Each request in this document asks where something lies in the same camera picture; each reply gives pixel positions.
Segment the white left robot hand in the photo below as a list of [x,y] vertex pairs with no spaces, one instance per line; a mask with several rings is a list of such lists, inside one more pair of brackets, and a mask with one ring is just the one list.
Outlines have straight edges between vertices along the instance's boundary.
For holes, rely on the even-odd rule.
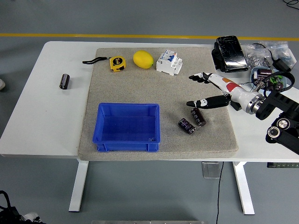
[[40,218],[40,216],[36,212],[30,212],[26,215],[23,215],[25,221],[28,221],[29,223],[32,224],[46,224],[43,222]]

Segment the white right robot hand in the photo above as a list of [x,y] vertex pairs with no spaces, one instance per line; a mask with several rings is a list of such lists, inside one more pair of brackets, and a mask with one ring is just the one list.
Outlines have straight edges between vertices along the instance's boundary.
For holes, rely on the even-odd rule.
[[212,83],[223,92],[223,95],[204,98],[197,101],[188,101],[187,106],[201,109],[225,107],[229,103],[236,103],[248,114],[254,114],[259,109],[264,97],[256,91],[247,91],[235,82],[214,73],[198,73],[189,76],[189,79],[199,83]]

